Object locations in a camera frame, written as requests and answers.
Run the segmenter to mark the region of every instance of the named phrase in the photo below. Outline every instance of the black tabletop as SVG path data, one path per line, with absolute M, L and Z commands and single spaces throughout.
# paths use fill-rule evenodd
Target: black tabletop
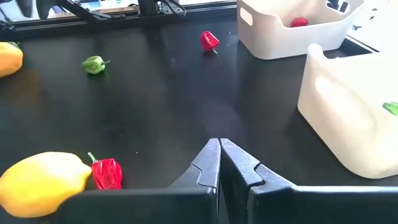
M 219 38 L 204 54 L 199 36 Z M 166 187 L 209 138 L 230 138 L 297 185 L 395 185 L 345 169 L 297 111 L 305 56 L 264 61 L 236 21 L 202 20 L 23 41 L 24 68 L 0 80 L 0 171 L 44 151 L 114 157 L 125 188 Z M 344 57 L 340 49 L 329 57 Z M 110 60 L 87 75 L 84 59 Z

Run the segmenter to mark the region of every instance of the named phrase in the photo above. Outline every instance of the red chili pepper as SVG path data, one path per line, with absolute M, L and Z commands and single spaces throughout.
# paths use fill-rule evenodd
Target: red chili pepper
M 292 23 L 290 23 L 290 27 L 300 27 L 308 25 L 308 19 L 306 18 L 295 18 Z
M 88 156 L 93 160 L 91 169 L 95 185 L 99 190 L 117 190 L 121 189 L 122 183 L 122 167 L 114 159 L 102 159 L 97 161 L 91 152 Z
M 212 51 L 216 49 L 220 41 L 210 31 L 204 31 L 200 36 L 200 43 L 203 50 Z

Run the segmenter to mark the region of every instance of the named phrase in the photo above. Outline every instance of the yellow fruit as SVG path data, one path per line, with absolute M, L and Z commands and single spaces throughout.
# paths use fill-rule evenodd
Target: yellow fruit
M 0 178 L 0 204 L 20 218 L 41 217 L 57 210 L 85 189 L 91 167 L 66 152 L 44 152 L 10 167 Z
M 24 53 L 12 42 L 0 42 L 0 78 L 11 75 L 22 67 Z

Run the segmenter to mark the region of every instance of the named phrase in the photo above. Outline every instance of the lemon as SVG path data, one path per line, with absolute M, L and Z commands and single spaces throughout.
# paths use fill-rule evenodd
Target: lemon
M 43 152 L 10 167 L 0 178 L 0 204 L 20 218 L 41 217 L 57 210 L 85 189 L 91 167 L 66 152 Z

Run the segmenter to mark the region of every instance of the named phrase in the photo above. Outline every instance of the white bin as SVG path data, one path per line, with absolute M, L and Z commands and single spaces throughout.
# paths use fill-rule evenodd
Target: white bin
M 340 162 L 371 179 L 398 174 L 398 55 L 327 59 L 308 49 L 298 110 Z
M 325 0 L 238 0 L 238 36 L 260 59 L 303 55 L 312 43 L 325 50 L 343 43 L 364 0 L 345 0 L 345 13 L 326 6 Z M 290 28 L 297 17 L 310 25 Z

